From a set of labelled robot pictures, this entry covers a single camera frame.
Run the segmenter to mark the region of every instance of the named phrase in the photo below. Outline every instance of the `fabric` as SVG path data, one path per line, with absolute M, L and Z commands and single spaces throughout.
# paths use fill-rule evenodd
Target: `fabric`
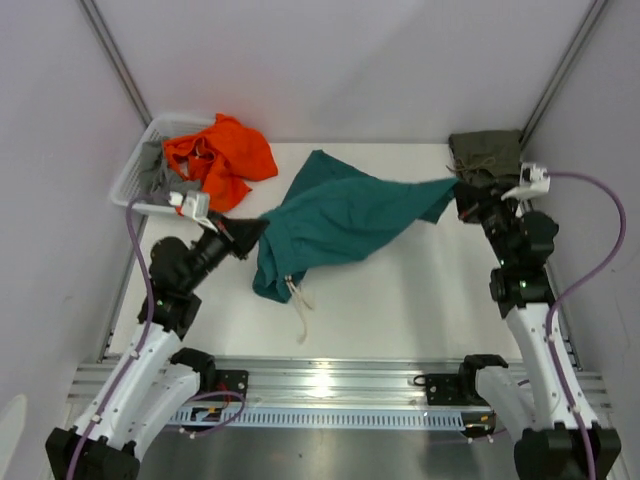
M 436 223 L 453 198 L 456 178 L 423 183 L 379 180 L 314 151 L 283 204 L 264 214 L 253 290 L 287 302 L 287 278 L 309 268 L 364 260 L 420 218 Z
M 278 174 L 264 136 L 221 113 L 209 128 L 163 145 L 169 167 L 184 180 L 200 180 L 210 195 L 209 208 L 218 212 L 231 210 L 251 191 L 243 179 L 257 182 Z
M 189 190 L 200 190 L 200 180 L 185 181 L 169 168 L 167 159 L 162 154 L 162 142 L 145 142 L 140 151 L 140 188 L 145 193 L 169 193 L 170 191 L 186 194 Z
M 519 130 L 487 130 L 449 136 L 452 171 L 475 187 L 517 185 L 521 135 Z

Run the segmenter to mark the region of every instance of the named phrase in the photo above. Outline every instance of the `teal cloth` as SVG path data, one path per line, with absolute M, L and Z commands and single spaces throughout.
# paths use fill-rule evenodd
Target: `teal cloth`
M 437 223 L 455 178 L 422 183 L 379 180 L 327 155 L 311 153 L 259 241 L 253 290 L 285 303 L 285 277 L 309 268 L 364 260 L 416 219 Z

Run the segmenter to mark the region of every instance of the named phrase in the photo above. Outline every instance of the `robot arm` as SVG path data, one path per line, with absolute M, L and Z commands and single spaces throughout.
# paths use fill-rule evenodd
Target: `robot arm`
M 214 358 L 182 348 L 201 304 L 193 292 L 228 254 L 246 258 L 268 222 L 213 212 L 192 218 L 205 231 L 191 248 L 167 237 L 151 251 L 152 321 L 144 321 L 145 301 L 130 346 L 97 397 L 69 431 L 56 428 L 47 439 L 56 480 L 68 478 L 70 467 L 74 480 L 135 479 L 147 448 L 178 408 L 214 390 Z M 74 453 L 80 454 L 77 465 Z
M 464 184 L 456 188 L 459 218 L 481 224 L 498 257 L 491 296 L 518 343 L 532 395 L 497 356 L 467 357 L 460 369 L 463 390 L 484 399 L 504 423 L 515 442 L 521 480 L 588 478 L 577 418 L 586 426 L 597 477 L 604 479 L 620 453 L 620 439 L 614 429 L 599 426 L 564 348 L 557 313 L 548 318 L 555 298 L 544 265 L 558 225 L 542 212 L 517 213 L 519 200 L 548 191 L 546 171 L 523 165 L 520 186 L 508 192 Z

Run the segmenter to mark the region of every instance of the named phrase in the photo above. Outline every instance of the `orange cloth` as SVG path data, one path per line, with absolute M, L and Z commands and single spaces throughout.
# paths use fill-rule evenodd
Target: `orange cloth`
M 211 196 L 209 209 L 218 212 L 231 210 L 251 191 L 243 178 L 257 182 L 278 174 L 264 136 L 222 113 L 212 126 L 163 146 L 169 167 L 185 180 L 200 180 Z M 185 162 L 187 174 L 181 168 Z

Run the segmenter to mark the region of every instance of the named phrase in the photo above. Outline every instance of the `plastic basket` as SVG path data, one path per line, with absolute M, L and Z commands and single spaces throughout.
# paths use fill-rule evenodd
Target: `plastic basket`
M 197 133 L 215 122 L 213 118 L 193 117 L 180 114 L 165 114 L 154 118 L 142 138 L 133 150 L 127 164 L 120 173 L 116 183 L 111 189 L 111 201 L 116 205 L 126 207 L 133 198 L 142 193 L 140 189 L 140 152 L 142 144 L 153 140 L 160 140 L 163 137 L 180 137 Z M 167 213 L 175 215 L 175 209 L 170 206 L 152 205 L 147 203 L 137 203 L 134 210 L 144 213 Z

